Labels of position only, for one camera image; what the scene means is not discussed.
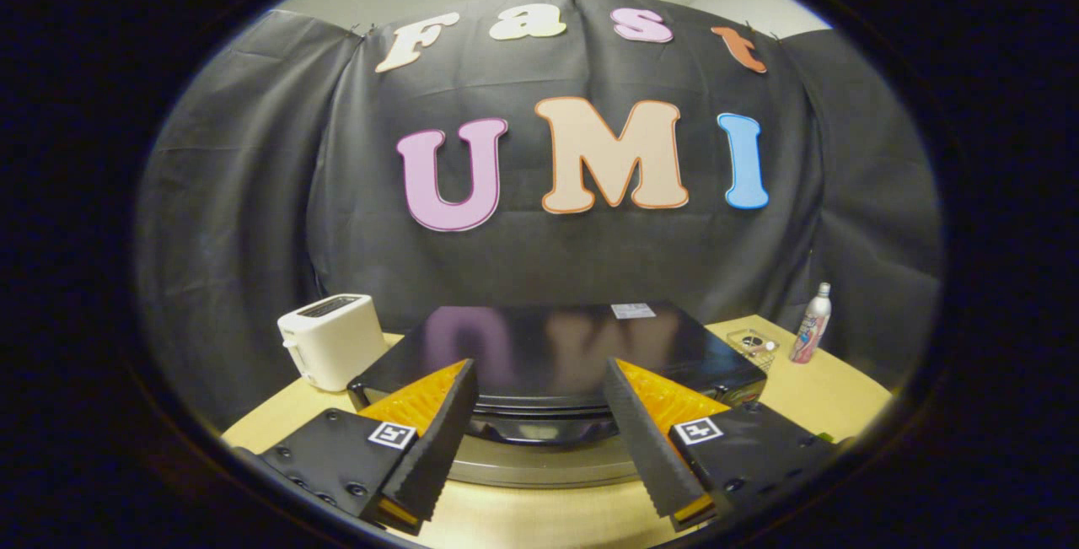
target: cutout letter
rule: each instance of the cutout letter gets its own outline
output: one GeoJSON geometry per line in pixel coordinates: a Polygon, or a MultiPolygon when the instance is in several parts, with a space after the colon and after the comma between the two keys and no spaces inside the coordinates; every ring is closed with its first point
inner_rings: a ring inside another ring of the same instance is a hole
{"type": "Polygon", "coordinates": [[[650,41],[666,43],[674,38],[671,29],[663,26],[663,17],[646,9],[616,9],[611,12],[611,19],[616,22],[614,31],[629,41],[650,41]]]}
{"type": "Polygon", "coordinates": [[[735,59],[738,60],[740,65],[745,66],[745,68],[762,73],[768,71],[763,61],[760,61],[757,58],[753,57],[751,53],[749,53],[749,50],[753,49],[753,43],[741,38],[741,35],[735,31],[734,28],[716,26],[712,28],[712,32],[723,37],[723,42],[727,44],[727,51],[729,51],[730,55],[735,56],[735,59]]]}
{"type": "Polygon", "coordinates": [[[452,26],[457,23],[457,19],[461,19],[461,14],[453,12],[453,14],[439,15],[394,30],[397,38],[394,39],[394,44],[390,47],[385,60],[374,67],[374,72],[385,72],[415,61],[415,58],[420,57],[415,45],[419,43],[427,49],[438,38],[442,26],[452,26]]]}
{"type": "Polygon", "coordinates": [[[768,194],[761,180],[761,154],[756,137],[760,123],[740,114],[724,112],[716,122],[727,132],[730,141],[730,168],[735,183],[727,192],[727,203],[739,210],[755,210],[768,204],[768,194]]]}
{"type": "Polygon", "coordinates": [[[491,27],[491,38],[497,41],[520,39],[524,36],[554,37],[565,30],[559,11],[552,4],[532,3],[509,8],[498,14],[498,22],[491,27]]]}
{"type": "Polygon", "coordinates": [[[457,131],[472,153],[473,191],[462,203],[447,203],[438,194],[436,152],[446,134],[427,129],[397,142],[397,153],[405,157],[405,196],[415,222],[429,230],[470,230],[494,214],[498,206],[498,137],[506,129],[505,120],[479,119],[457,131]]]}
{"type": "Polygon", "coordinates": [[[682,207],[689,192],[682,188],[678,168],[673,104],[645,99],[633,105],[620,137],[583,97],[549,97],[536,104],[536,114],[550,123],[555,184],[543,198],[544,210],[573,215],[588,210],[596,195],[586,191],[585,164],[611,207],[626,195],[633,168],[641,182],[631,198],[640,207],[682,207]]]}

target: blue letter i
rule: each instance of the blue letter i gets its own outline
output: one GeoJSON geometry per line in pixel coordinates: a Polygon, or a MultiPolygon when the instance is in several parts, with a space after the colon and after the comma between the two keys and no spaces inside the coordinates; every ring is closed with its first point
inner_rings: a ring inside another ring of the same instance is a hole
{"type": "Polygon", "coordinates": [[[730,166],[735,183],[727,192],[727,203],[740,210],[755,210],[768,204],[768,194],[761,180],[761,156],[756,135],[760,123],[740,114],[724,112],[716,118],[730,142],[730,166]]]}

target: small clear plastic container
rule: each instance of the small clear plastic container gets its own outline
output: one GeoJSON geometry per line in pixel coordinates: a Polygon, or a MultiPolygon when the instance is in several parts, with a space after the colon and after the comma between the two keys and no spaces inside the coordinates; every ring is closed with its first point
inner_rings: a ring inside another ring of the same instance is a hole
{"type": "Polygon", "coordinates": [[[776,359],[779,346],[775,339],[767,338],[757,330],[749,329],[732,331],[727,334],[726,342],[730,348],[751,360],[763,372],[767,372],[771,368],[771,361],[776,359]]]}

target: white label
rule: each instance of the white label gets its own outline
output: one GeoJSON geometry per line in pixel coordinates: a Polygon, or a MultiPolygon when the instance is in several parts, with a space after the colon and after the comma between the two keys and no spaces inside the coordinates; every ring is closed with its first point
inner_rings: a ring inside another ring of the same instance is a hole
{"type": "Polygon", "coordinates": [[[639,319],[642,317],[656,317],[646,303],[611,304],[611,311],[618,319],[639,319]]]}
{"type": "Polygon", "coordinates": [[[382,423],[378,429],[374,429],[371,437],[367,439],[373,442],[381,442],[382,445],[405,450],[405,445],[408,445],[408,440],[412,439],[412,435],[415,435],[415,427],[382,423]]]}
{"type": "Polygon", "coordinates": [[[709,418],[697,418],[688,423],[679,423],[674,425],[674,430],[678,430],[678,435],[681,435],[682,441],[686,445],[715,439],[723,435],[723,431],[709,418]]]}

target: reflective black surface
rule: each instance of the reflective black surface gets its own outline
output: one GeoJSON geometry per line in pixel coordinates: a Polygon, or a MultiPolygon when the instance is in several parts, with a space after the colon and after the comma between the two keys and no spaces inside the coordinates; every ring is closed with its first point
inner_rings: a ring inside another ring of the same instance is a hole
{"type": "Polygon", "coordinates": [[[463,358],[476,360],[476,412],[527,415],[606,411],[607,357],[710,392],[764,373],[673,303],[653,317],[617,319],[610,304],[576,307],[439,307],[358,381],[388,394],[463,358]]]}

